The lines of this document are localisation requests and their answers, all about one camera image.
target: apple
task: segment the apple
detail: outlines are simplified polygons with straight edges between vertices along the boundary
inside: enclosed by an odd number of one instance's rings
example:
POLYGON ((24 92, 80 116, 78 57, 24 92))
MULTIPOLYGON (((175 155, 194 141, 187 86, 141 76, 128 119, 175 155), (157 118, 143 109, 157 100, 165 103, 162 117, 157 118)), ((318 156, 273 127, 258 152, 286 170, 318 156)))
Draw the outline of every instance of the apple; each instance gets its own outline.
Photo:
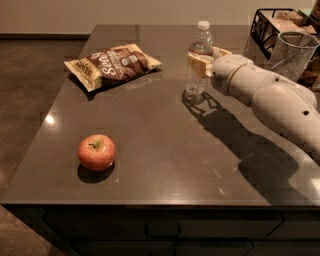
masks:
POLYGON ((95 134, 81 141, 78 157, 81 165, 90 171, 101 172, 110 167, 115 158, 116 147, 106 135, 95 134))

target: drawer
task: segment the drawer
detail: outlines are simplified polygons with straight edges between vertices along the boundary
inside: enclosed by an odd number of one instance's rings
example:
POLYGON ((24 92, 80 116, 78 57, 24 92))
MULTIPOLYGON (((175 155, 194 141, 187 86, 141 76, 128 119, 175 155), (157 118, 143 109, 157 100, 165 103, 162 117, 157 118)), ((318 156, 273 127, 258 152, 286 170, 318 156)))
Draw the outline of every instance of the drawer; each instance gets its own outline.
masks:
POLYGON ((215 214, 210 220, 181 220, 181 237, 263 239, 283 222, 279 214, 215 214))
POLYGON ((315 242, 254 242, 247 256, 319 256, 320 243, 315 242))
POLYGON ((56 232, 82 240, 263 239, 280 214, 51 212, 44 221, 56 232))
POLYGON ((320 241, 319 213, 285 213, 283 216, 284 223, 268 236, 268 240, 316 239, 320 241))
POLYGON ((80 255, 90 256, 243 256, 252 249, 250 242, 76 242, 80 255))

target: dark countertop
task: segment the dark countertop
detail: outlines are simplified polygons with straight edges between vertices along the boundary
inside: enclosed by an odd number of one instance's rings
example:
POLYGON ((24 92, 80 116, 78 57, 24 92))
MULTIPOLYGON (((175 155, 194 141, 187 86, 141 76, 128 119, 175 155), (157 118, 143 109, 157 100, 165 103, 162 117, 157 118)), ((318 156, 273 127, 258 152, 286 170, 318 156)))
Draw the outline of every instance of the dark countertop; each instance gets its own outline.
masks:
MULTIPOLYGON (((198 109, 182 100, 193 32, 193 26, 97 26, 81 57, 135 42, 163 63, 162 71, 90 97, 67 79, 49 112, 54 124, 44 121, 0 203, 318 206, 319 166, 250 108, 210 84, 198 109), (100 175, 83 170, 77 158, 80 141, 96 133, 117 147, 114 167, 100 175)), ((247 26, 212 32, 218 47, 257 50, 247 26)))

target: chip bag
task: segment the chip bag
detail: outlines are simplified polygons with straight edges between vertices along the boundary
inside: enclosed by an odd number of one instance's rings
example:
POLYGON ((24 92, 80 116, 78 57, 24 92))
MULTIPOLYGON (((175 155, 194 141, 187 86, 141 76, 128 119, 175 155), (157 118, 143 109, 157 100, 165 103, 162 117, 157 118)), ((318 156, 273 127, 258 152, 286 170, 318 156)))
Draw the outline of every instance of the chip bag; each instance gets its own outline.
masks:
POLYGON ((136 45, 129 44, 64 62, 88 92, 102 86, 130 81, 162 66, 136 45))

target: clear plastic container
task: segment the clear plastic container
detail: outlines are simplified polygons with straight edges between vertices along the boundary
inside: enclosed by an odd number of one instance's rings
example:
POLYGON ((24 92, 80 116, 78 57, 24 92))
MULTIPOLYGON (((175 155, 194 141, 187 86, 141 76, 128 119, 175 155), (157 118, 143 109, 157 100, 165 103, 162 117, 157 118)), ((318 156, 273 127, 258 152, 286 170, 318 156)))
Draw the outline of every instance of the clear plastic container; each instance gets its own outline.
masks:
MULTIPOLYGON (((189 46, 190 53, 212 56, 213 38, 209 28, 210 23, 208 21, 198 22, 197 32, 189 46)), ((188 65, 186 96, 192 98, 201 95, 205 90, 206 83, 207 78, 199 77, 188 65)))

